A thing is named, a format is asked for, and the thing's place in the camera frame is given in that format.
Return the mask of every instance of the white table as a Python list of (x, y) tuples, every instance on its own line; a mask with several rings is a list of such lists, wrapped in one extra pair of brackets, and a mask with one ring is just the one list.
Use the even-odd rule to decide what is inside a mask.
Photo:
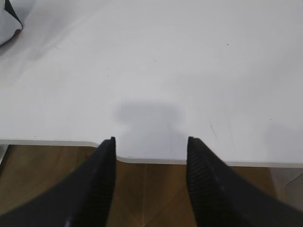
[(302, 0), (14, 0), (0, 144), (97, 146), (185, 163), (303, 167)]

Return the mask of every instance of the textured black surface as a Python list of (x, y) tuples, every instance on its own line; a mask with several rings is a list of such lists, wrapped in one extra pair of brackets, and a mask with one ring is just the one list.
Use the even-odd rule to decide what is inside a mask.
[(252, 186), (192, 137), (187, 146), (187, 188), (198, 227), (303, 226), (303, 213)]
[(0, 227), (104, 227), (116, 180), (116, 142), (105, 140), (66, 179), (0, 217)]
[(9, 0), (5, 0), (5, 8), (4, 8), (4, 10), (6, 10), (10, 15), (12, 15), (22, 25), (21, 21), (19, 20), (18, 16), (15, 13), (13, 7), (11, 6), (11, 3), (10, 3)]

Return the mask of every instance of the wooden floor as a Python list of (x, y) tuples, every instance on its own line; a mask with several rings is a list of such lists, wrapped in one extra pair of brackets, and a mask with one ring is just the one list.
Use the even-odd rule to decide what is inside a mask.
[[(86, 147), (10, 146), (0, 166), (0, 214), (31, 200), (70, 174), (94, 151)], [(235, 167), (275, 196), (268, 168)], [(196, 226), (185, 182), (186, 166), (117, 162), (108, 227)]]

